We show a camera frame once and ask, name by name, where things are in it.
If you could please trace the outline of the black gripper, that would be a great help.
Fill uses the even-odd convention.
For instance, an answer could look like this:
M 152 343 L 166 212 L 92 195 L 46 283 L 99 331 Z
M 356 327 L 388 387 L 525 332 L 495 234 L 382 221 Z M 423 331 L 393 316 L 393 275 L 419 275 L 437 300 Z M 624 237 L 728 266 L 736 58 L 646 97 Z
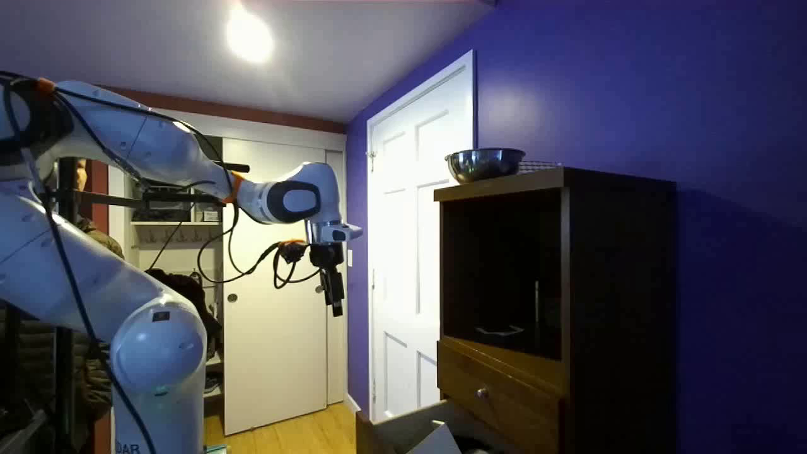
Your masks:
M 339 264 L 343 263 L 343 248 L 341 245 L 315 245 L 311 249 L 311 263 L 320 271 L 320 287 L 326 292 L 326 304 L 336 318 L 343 316 L 343 275 Z

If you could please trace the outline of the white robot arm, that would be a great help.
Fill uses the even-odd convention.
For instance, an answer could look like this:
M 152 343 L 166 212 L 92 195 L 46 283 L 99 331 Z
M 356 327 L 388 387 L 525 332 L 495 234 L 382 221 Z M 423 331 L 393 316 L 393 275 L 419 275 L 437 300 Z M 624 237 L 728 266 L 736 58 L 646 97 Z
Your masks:
M 132 266 L 42 198 L 61 158 L 194 186 L 259 225 L 300 221 L 327 270 L 359 229 L 341 216 L 336 174 L 306 162 L 250 181 L 204 150 L 189 123 L 84 80 L 3 77 L 0 300 L 109 345 L 116 454 L 204 454 L 208 331 L 180 289 Z

